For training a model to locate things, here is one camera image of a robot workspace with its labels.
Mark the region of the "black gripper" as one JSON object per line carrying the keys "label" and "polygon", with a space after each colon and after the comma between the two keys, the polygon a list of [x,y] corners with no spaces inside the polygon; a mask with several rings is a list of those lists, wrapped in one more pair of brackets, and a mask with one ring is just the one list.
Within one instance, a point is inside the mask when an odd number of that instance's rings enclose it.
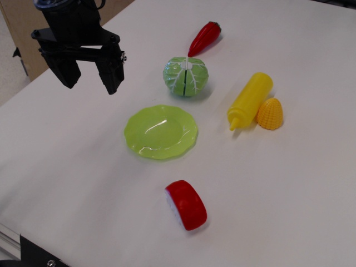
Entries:
{"label": "black gripper", "polygon": [[127,60],[119,47],[120,37],[100,25],[99,10],[106,1],[34,1],[49,27],[36,29],[31,37],[48,67],[68,88],[81,77],[76,61],[95,62],[109,95],[117,92],[124,80],[123,64]]}

